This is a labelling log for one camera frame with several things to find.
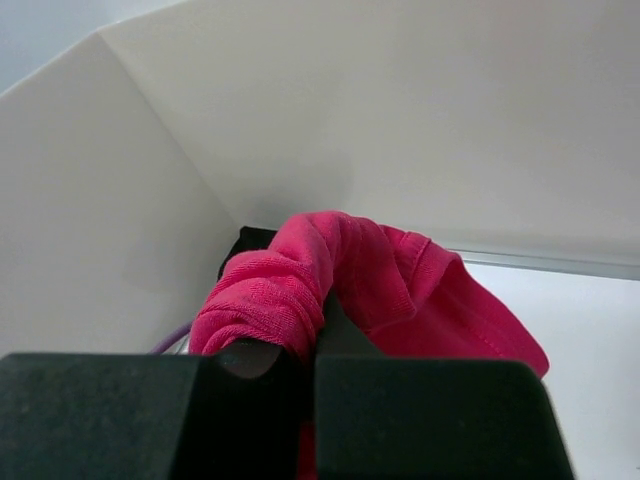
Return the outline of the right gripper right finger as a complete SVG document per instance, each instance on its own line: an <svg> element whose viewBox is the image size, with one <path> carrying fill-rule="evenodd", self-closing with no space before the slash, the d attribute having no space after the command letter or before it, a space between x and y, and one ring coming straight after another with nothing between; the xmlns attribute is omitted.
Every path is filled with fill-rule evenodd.
<svg viewBox="0 0 640 480"><path fill-rule="evenodd" d="M322 479L570 479L554 410L526 365L382 354L325 303L315 358Z"/></svg>

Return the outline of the pink t-shirt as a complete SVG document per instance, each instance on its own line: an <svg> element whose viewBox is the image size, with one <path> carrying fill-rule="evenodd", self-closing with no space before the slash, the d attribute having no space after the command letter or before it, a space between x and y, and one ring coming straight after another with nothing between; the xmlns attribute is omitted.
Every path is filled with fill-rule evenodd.
<svg viewBox="0 0 640 480"><path fill-rule="evenodd" d="M190 350L213 354L252 338L307 359L330 292L386 354L520 360L548 371L536 340L457 254L340 212L294 216L265 250L232 257L194 321Z"/></svg>

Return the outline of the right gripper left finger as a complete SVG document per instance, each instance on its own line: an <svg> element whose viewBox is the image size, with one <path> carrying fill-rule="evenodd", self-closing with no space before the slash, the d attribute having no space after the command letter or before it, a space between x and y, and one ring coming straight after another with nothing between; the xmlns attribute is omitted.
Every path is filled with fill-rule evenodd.
<svg viewBox="0 0 640 480"><path fill-rule="evenodd" d="M211 356L14 353L5 479L292 479L298 371L275 345Z"/></svg>

